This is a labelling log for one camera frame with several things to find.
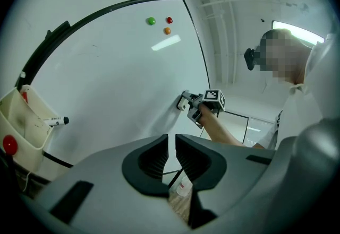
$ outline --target red knob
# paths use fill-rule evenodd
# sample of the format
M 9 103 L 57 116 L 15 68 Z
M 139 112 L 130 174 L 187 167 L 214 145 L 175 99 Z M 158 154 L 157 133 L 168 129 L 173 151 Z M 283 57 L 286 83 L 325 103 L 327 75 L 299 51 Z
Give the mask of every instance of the red knob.
M 7 135 L 2 141 L 7 155 L 15 155 L 18 150 L 18 143 L 12 135 Z

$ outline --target ceiling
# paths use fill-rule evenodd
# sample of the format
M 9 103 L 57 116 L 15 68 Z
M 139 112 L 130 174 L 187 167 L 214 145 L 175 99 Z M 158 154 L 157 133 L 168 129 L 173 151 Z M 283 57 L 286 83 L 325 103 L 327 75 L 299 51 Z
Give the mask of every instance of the ceiling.
M 325 37 L 332 13 L 327 0 L 202 0 L 215 49 L 217 85 L 235 92 L 251 93 L 259 99 L 284 103 L 286 85 L 278 84 L 271 74 L 249 71 L 243 54 L 259 44 L 271 29 L 273 20 L 282 21 Z

